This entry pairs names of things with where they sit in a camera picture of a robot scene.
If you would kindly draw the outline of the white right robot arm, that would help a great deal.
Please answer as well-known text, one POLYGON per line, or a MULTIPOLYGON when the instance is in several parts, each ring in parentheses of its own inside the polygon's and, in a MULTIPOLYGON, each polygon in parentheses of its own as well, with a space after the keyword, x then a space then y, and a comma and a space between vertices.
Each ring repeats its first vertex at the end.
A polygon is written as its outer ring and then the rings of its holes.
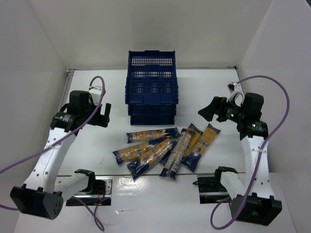
POLYGON ((263 96, 246 93, 241 106, 225 97, 214 97, 210 105, 199 110, 205 120, 231 120, 237 124, 245 158, 245 182, 237 171, 220 166, 215 170, 216 181, 231 199, 230 211, 234 220, 268 226, 282 211, 271 188, 267 161, 268 126, 261 121, 263 96))

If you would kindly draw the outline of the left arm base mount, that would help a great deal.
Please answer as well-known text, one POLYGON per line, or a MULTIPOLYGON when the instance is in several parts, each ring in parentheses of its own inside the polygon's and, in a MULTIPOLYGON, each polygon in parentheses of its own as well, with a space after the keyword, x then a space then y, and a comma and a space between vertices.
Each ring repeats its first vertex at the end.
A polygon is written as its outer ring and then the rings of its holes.
POLYGON ((89 184, 89 177, 80 175, 66 183, 65 193, 66 197, 72 195, 81 199, 87 206, 111 205, 112 184, 113 178, 109 176, 96 176, 89 184))

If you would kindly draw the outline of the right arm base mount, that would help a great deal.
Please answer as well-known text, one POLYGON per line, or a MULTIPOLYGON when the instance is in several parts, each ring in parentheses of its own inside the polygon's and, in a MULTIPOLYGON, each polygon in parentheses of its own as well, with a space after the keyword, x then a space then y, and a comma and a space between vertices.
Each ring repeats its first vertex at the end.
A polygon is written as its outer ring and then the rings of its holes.
POLYGON ((217 184, 212 176, 198 177, 192 184, 198 188, 201 204, 219 203, 229 196, 227 190, 217 184))

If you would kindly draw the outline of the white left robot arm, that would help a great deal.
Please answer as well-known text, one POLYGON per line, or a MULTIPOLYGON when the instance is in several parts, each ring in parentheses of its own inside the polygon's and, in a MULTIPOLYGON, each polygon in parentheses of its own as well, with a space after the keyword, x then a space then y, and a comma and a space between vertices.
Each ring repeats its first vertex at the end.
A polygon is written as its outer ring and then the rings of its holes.
POLYGON ((86 169, 76 170, 67 182, 57 182, 56 178, 81 128, 86 124, 107 127, 111 104, 106 104, 105 113, 101 115, 103 94, 105 90, 99 86, 88 91, 71 91, 69 102, 53 116, 44 152, 23 185, 14 186, 10 193, 21 213, 53 220, 64 202, 76 193, 90 194, 102 188, 95 173, 86 169))

